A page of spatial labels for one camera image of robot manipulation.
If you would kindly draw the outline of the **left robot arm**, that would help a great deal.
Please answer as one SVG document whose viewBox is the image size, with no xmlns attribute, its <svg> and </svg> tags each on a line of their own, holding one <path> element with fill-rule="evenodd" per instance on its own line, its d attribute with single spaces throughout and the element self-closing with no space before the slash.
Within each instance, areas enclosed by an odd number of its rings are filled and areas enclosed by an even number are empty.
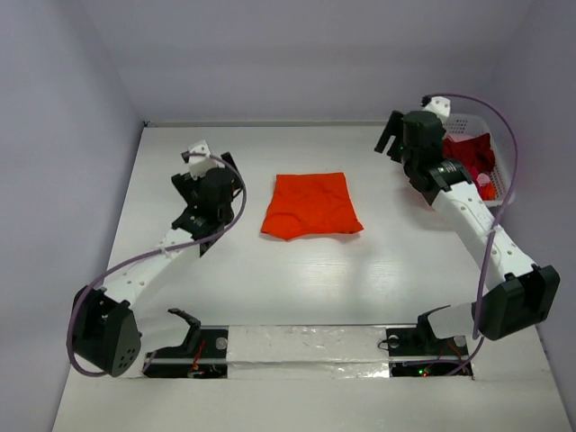
<svg viewBox="0 0 576 432">
<path fill-rule="evenodd" d="M 140 352 L 143 335 L 137 308 L 162 290 L 169 271 L 198 261 L 238 223 L 243 212 L 233 210 L 232 204 L 247 196 L 229 152 L 215 156 L 202 141 L 182 159 L 187 170 L 173 175 L 171 182 L 185 207 L 164 238 L 154 249 L 107 269 L 75 295 L 66 350 L 71 367 L 83 376 L 119 377 L 141 361 L 141 374 L 153 377 L 153 363 L 161 356 L 197 361 L 203 354 L 201 322 L 180 307 L 167 311 L 185 322 L 170 330 L 169 346 Z"/>
</svg>

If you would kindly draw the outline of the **white plastic laundry basket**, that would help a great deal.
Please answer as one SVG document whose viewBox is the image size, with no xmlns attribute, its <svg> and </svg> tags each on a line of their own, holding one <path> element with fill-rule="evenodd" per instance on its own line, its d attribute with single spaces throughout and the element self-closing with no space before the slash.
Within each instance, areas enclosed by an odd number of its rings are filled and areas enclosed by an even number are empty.
<svg viewBox="0 0 576 432">
<path fill-rule="evenodd" d="M 495 199 L 484 202 L 488 207 L 501 206 L 510 185 L 510 174 L 508 169 L 505 167 L 504 159 L 500 154 L 500 149 L 498 148 L 486 121 L 477 115 L 456 113 L 449 116 L 448 120 L 444 123 L 444 129 L 446 132 L 445 137 L 448 134 L 465 134 L 472 137 L 477 137 L 484 133 L 489 133 L 491 135 L 490 144 L 496 156 L 496 166 L 490 174 L 490 180 L 494 184 L 497 194 Z"/>
</svg>

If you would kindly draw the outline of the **orange t-shirt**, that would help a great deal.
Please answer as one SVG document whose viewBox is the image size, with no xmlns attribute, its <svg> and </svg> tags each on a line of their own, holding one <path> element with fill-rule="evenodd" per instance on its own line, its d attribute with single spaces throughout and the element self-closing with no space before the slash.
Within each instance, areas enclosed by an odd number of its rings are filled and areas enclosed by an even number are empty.
<svg viewBox="0 0 576 432">
<path fill-rule="evenodd" d="M 352 235 L 363 229 L 346 176 L 336 172 L 277 175 L 261 232 L 290 241 L 309 235 Z"/>
</svg>

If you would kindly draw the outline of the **dark red t-shirt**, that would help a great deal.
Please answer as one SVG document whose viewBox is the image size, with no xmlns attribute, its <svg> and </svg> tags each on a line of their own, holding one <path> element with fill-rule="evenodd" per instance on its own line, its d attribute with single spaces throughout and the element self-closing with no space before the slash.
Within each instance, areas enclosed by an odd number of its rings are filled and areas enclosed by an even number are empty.
<svg viewBox="0 0 576 432">
<path fill-rule="evenodd" d="M 443 145 L 443 156 L 461 162 L 473 180 L 479 174 L 490 174 L 496 166 L 489 133 L 459 141 L 448 136 L 444 138 Z"/>
</svg>

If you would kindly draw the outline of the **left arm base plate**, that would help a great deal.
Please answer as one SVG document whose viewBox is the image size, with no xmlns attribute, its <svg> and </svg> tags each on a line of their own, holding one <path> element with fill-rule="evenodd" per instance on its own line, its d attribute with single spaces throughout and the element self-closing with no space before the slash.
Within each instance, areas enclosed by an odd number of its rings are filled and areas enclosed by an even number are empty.
<svg viewBox="0 0 576 432">
<path fill-rule="evenodd" d="M 142 374 L 148 378 L 224 379 L 228 376 L 229 327 L 204 327 L 194 316 L 171 308 L 168 312 L 188 326 L 179 346 L 147 353 Z"/>
</svg>

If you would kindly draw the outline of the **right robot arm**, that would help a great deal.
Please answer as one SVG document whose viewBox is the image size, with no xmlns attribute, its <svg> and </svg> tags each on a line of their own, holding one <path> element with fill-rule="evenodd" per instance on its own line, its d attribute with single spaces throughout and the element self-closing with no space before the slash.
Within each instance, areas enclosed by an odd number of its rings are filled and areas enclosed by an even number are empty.
<svg viewBox="0 0 576 432">
<path fill-rule="evenodd" d="M 445 134 L 433 112 L 394 111 L 374 148 L 402 165 L 411 186 L 452 226 L 481 270 L 475 301 L 420 316 L 414 341 L 426 353 L 453 336 L 495 341 L 545 321 L 561 281 L 553 266 L 538 265 L 500 226 L 464 165 L 445 157 Z"/>
</svg>

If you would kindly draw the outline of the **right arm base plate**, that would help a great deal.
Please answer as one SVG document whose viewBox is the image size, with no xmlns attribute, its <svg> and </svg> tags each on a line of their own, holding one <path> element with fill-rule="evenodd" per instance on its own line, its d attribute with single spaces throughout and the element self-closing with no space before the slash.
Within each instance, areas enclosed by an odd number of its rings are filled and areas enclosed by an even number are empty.
<svg viewBox="0 0 576 432">
<path fill-rule="evenodd" d="M 378 348 L 388 354 L 392 378 L 473 376 L 464 336 L 438 339 L 416 326 L 392 327 L 385 330 Z"/>
</svg>

